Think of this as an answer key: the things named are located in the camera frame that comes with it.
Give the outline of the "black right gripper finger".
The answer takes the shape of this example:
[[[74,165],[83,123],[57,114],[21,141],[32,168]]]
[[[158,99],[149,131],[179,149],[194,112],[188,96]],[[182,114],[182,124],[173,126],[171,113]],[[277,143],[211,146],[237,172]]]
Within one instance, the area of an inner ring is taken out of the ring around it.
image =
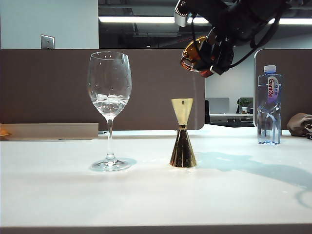
[[[222,41],[220,44],[209,44],[204,40],[197,45],[199,58],[194,64],[194,70],[201,76],[211,76],[213,74],[221,75],[228,71],[231,65],[234,52],[232,44],[228,41]]]

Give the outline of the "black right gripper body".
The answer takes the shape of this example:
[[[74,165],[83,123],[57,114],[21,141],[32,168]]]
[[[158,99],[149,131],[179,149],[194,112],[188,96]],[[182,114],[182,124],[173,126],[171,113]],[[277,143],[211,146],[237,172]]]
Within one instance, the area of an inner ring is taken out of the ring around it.
[[[250,41],[270,19],[271,12],[264,6],[236,4],[217,13],[212,26],[220,39],[228,38],[239,45]]]

